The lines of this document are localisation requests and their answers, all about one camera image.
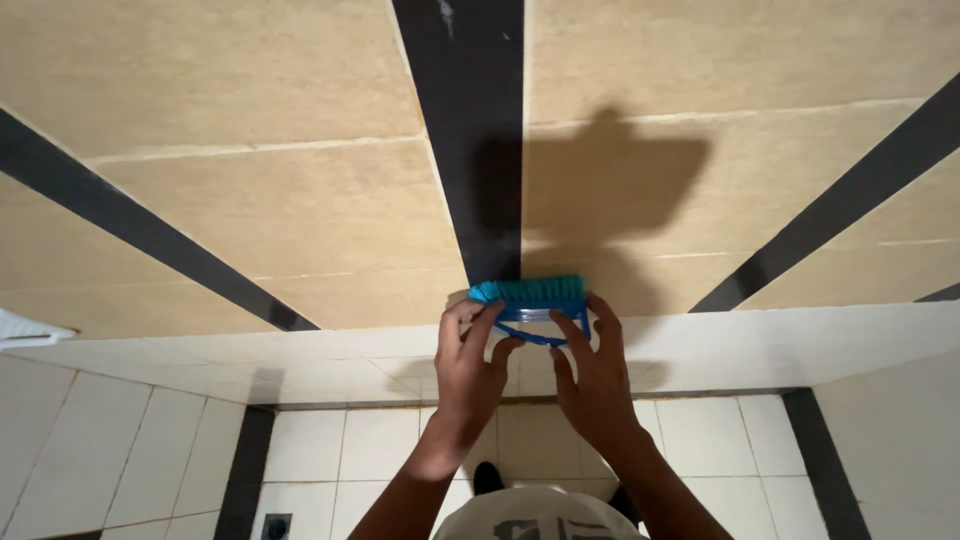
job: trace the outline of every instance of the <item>shoe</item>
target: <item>shoe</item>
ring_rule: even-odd
[[[503,489],[503,480],[500,473],[489,461],[477,465],[473,473],[473,495],[486,495]]]
[[[613,498],[610,499],[610,502],[607,504],[612,506],[617,512],[623,514],[623,517],[634,524],[634,527],[637,527],[640,522],[643,521],[643,516],[636,511],[634,503],[630,500],[630,496],[627,495],[627,490],[623,489],[622,485],[616,488],[616,492],[613,493]]]

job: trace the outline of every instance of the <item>t-shirt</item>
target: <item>t-shirt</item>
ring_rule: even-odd
[[[437,529],[434,540],[648,540],[620,512],[580,493],[545,486],[474,497]]]

